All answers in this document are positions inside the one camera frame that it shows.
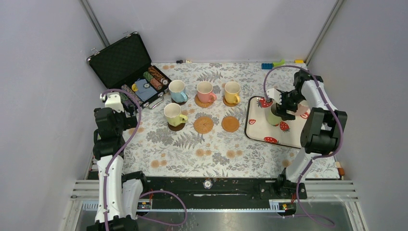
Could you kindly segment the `light wooden coaster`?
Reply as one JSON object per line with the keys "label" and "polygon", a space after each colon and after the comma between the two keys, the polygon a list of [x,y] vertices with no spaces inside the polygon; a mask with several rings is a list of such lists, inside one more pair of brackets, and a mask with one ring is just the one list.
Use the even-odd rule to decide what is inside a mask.
{"label": "light wooden coaster", "polygon": [[239,103],[229,103],[226,101],[225,97],[223,97],[223,103],[228,107],[235,107],[239,104]]}
{"label": "light wooden coaster", "polygon": [[221,125],[226,132],[235,132],[238,130],[240,123],[236,117],[226,116],[223,118]]}

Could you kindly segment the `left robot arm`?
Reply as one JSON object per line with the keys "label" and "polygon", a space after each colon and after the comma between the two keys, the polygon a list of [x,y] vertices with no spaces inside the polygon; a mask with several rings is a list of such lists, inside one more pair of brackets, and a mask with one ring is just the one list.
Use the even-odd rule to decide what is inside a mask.
{"label": "left robot arm", "polygon": [[127,142],[123,132],[136,128],[137,118],[126,116],[119,93],[101,95],[103,108],[94,110],[97,129],[94,131],[93,155],[99,178],[99,197],[94,224],[88,231],[137,231],[139,199],[149,193],[142,171],[122,173]]}

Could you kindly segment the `woven rattan coaster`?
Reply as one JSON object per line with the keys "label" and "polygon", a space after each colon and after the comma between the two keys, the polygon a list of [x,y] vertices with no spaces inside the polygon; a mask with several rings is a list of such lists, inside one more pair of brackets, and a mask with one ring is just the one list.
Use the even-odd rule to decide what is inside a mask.
{"label": "woven rattan coaster", "polygon": [[194,129],[199,133],[199,134],[207,134],[209,133],[214,126],[214,122],[210,117],[207,116],[202,116],[198,119],[195,120],[193,123]]}
{"label": "woven rattan coaster", "polygon": [[213,104],[213,102],[208,102],[208,103],[203,103],[203,102],[201,102],[200,99],[199,99],[199,97],[198,97],[198,95],[196,95],[196,96],[194,97],[194,102],[196,103],[197,106],[199,106],[199,107],[201,107],[201,108],[208,108],[208,107],[210,107],[210,106]]}

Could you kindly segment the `pink handled mug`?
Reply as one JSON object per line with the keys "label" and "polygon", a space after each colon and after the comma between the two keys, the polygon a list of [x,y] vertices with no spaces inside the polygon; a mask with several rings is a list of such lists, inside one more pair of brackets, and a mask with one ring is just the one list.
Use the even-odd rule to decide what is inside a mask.
{"label": "pink handled mug", "polygon": [[202,103],[213,103],[217,96],[213,93],[213,85],[208,81],[202,81],[197,84],[197,96]]}

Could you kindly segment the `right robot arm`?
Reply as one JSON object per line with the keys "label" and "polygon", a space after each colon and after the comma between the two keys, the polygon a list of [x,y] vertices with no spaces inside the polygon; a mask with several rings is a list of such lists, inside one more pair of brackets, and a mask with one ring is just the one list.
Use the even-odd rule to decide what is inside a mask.
{"label": "right robot arm", "polygon": [[273,184],[274,190],[282,198],[299,192],[302,178],[316,160],[338,153],[347,122],[347,113],[338,110],[327,96],[322,78],[304,68],[298,69],[293,76],[293,90],[263,87],[266,100],[275,101],[275,115],[282,120],[294,120],[293,113],[302,101],[306,101],[310,109],[300,135],[301,149],[293,163],[279,174]]}

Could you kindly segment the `yellow handled mug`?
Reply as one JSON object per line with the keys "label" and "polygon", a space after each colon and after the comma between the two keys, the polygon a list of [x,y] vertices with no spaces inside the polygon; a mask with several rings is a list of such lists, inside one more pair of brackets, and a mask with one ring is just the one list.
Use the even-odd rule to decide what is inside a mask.
{"label": "yellow handled mug", "polygon": [[224,99],[227,103],[238,104],[240,100],[241,86],[238,82],[231,81],[224,86]]}

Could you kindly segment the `dark wooden coaster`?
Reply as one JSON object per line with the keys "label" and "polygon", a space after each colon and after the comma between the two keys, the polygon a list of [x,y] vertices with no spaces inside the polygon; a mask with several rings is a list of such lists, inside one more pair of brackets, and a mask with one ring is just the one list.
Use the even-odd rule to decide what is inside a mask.
{"label": "dark wooden coaster", "polygon": [[185,127],[185,123],[181,123],[178,126],[173,126],[170,123],[168,123],[167,126],[171,131],[180,131]]}
{"label": "dark wooden coaster", "polygon": [[187,102],[187,100],[186,100],[186,101],[183,101],[183,102],[177,102],[177,101],[175,101],[173,98],[171,98],[172,103],[176,103],[176,104],[178,104],[178,105],[184,105],[184,104]]}

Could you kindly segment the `light green ceramic mug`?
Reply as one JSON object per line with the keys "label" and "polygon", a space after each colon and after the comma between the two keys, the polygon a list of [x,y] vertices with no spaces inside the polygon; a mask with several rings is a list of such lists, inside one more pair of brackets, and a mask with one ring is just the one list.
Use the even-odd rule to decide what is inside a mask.
{"label": "light green ceramic mug", "polygon": [[267,110],[266,113],[267,122],[274,127],[278,126],[279,123],[282,121],[282,118],[278,116],[276,112],[277,108],[276,104],[274,103],[271,105],[271,107]]}

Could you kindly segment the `blue handled white mug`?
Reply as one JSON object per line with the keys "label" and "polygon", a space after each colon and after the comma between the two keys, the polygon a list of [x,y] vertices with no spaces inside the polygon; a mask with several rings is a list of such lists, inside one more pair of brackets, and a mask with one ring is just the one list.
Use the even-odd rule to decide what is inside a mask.
{"label": "blue handled white mug", "polygon": [[170,91],[171,98],[177,102],[186,101],[188,96],[185,93],[185,83],[181,80],[173,80],[170,82],[168,89]]}

